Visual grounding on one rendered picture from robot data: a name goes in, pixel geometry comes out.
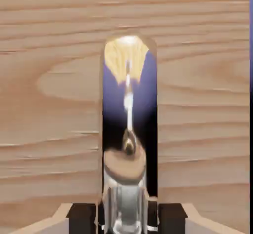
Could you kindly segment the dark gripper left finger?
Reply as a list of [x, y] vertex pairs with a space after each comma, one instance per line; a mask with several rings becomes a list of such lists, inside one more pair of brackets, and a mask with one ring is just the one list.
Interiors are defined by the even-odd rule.
[[52, 217], [9, 234], [103, 234], [103, 203], [63, 203]]

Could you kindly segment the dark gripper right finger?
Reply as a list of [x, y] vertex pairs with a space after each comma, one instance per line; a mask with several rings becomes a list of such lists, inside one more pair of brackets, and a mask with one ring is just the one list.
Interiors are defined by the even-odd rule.
[[191, 203], [159, 204], [158, 234], [244, 234], [202, 217]]

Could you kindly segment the light wood cabinet door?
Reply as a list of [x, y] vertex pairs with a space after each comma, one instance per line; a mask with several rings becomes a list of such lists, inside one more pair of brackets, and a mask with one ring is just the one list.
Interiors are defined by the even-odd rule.
[[0, 234], [98, 192], [106, 39], [158, 60], [161, 202], [249, 234], [249, 0], [0, 0]]

